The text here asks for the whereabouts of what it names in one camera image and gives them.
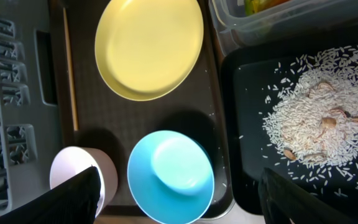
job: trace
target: gray dish rack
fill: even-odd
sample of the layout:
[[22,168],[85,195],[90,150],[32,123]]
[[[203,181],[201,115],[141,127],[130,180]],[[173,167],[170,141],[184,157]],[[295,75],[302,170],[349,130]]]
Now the gray dish rack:
[[62,148],[48,32],[47,0],[0,0],[0,215],[49,190]]

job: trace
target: yellow plate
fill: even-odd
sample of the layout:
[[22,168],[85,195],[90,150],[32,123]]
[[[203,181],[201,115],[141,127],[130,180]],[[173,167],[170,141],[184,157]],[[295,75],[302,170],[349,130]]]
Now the yellow plate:
[[196,0],[112,0],[96,31],[96,64],[118,95],[156,99],[191,72],[203,32]]

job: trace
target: white cup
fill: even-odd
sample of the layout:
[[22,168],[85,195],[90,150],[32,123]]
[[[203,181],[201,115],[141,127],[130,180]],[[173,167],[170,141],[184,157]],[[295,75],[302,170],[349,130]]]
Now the white cup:
[[112,200],[117,191],[117,170],[110,157],[99,149],[70,146],[62,149],[50,168],[49,184],[53,189],[85,169],[98,168],[101,188],[96,217]]

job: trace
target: clear plastic container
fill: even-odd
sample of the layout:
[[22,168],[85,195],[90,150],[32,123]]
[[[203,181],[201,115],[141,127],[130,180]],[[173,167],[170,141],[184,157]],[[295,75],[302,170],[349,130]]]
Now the clear plastic container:
[[224,55],[358,18],[358,0],[291,0],[251,16],[244,0],[209,0],[209,9]]

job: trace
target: tray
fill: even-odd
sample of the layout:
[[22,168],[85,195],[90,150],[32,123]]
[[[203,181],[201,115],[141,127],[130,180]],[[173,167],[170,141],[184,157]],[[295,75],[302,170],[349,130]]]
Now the tray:
[[[108,0],[51,1],[52,52],[65,145],[95,147],[116,165],[119,187],[102,215],[145,214],[136,205],[127,183],[127,162],[132,148],[156,130],[179,131],[198,141],[208,152],[214,169],[213,202],[203,218],[225,214],[233,205],[225,124],[209,27],[204,20],[203,48],[188,78],[162,98],[136,102],[112,92],[99,75],[94,59],[94,37]],[[67,8],[79,131],[73,132],[64,49],[62,6]],[[203,17],[206,3],[200,1]]]
[[[291,180],[288,168],[306,175],[311,171],[311,169],[307,170],[304,165],[299,165],[298,162],[291,163],[287,167],[287,160],[283,166],[274,166],[276,162],[282,164],[284,162],[280,161],[281,155],[278,155],[273,147],[270,149],[267,147],[270,140],[266,132],[262,130],[262,118],[268,112],[272,112],[272,106],[278,103],[277,92],[274,94],[268,91],[267,85],[280,86],[280,80],[284,77],[296,83],[298,75],[289,72],[289,66],[295,61],[295,57],[303,54],[316,55],[321,50],[356,44],[358,44],[358,25],[260,47],[240,49],[225,58],[220,80],[230,148],[232,189],[236,202],[244,210],[258,215],[262,214],[257,182],[263,167],[273,169],[288,180]],[[281,62],[283,70],[288,70],[287,74],[274,74],[278,62]],[[268,94],[272,102],[266,105],[264,100]],[[268,156],[268,159],[264,159],[262,155]],[[356,180],[347,182],[346,179],[336,178],[334,174],[336,171],[332,172],[333,177],[330,183],[324,187],[324,195],[319,195],[318,198],[358,220]],[[320,187],[324,184],[324,180],[310,184],[305,181],[294,182],[308,192],[316,192],[313,184]],[[349,198],[335,196],[333,192],[338,188],[346,191]]]

